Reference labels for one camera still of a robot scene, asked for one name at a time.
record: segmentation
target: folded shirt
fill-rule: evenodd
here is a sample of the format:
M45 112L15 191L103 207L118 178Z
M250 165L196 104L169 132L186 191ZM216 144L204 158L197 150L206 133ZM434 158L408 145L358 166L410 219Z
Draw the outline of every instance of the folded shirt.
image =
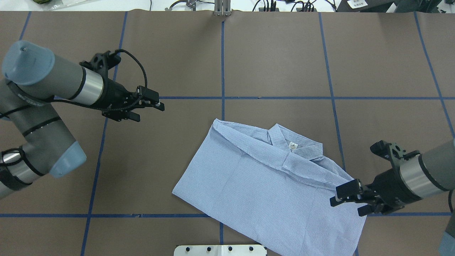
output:
M365 222L355 203L330 206L353 178L322 144L215 119L172 193L283 256L352 256Z

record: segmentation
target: clothing tag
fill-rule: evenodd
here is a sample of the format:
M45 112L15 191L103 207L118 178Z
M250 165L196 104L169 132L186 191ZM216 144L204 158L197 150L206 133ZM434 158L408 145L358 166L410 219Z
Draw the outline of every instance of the clothing tag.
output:
M349 0L348 1L349 6L351 6L352 9L360 8L367 6L367 2L365 0Z
M298 146L298 144L295 144L295 143L292 142L292 141L289 143L289 148L290 148L291 150L295 150L295 149L297 148L297 146Z

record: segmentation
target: robotic arm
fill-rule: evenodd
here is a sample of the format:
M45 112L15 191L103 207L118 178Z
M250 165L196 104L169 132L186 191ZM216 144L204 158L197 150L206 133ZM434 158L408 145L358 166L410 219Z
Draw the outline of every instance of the robotic arm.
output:
M433 195L455 189L455 140L426 153L406 153L396 143L379 141L370 147L372 153L390 161L392 169L363 185L354 179L336 188L330 199L335 207L345 202L366 203L358 208L359 216L384 215ZM455 214L447 225L439 248L442 256L455 255Z
M108 70L118 65L119 52L130 55L144 73L145 86L129 92L109 79ZM61 177L86 160L79 143L60 119L51 102L66 102L101 110L102 115L121 121L139 122L135 108L164 111L159 94L147 88L139 61L128 51L96 54L79 65L51 50L27 41L10 48L2 64L6 79L0 81L0 118L11 120L27 143L3 151L0 156L0 199L50 173Z

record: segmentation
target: shirt collar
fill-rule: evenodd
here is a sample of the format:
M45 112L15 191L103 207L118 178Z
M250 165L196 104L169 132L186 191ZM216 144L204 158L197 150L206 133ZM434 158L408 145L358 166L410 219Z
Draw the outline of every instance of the shirt collar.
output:
M307 160L313 160L323 156L322 143L315 142L309 138L306 138L300 134L297 134L285 127L275 124L269 131L270 141L274 147L280 148L285 151L290 151L296 155L299 155ZM298 148L291 150L289 148L289 140L298 144Z

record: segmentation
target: light blue joint cap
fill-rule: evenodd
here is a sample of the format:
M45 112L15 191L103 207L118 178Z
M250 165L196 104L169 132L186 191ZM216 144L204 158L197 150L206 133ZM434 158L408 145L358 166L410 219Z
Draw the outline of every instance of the light blue joint cap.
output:
M55 61L51 50L28 41L17 41L6 53L1 69L6 79L28 86L49 75Z
M455 255L455 238L447 232L444 232L442 236L441 245L439 246L439 254L441 254L441 256Z
M49 173L55 178L63 177L81 166L86 160L87 156L79 142L76 141L61 155Z

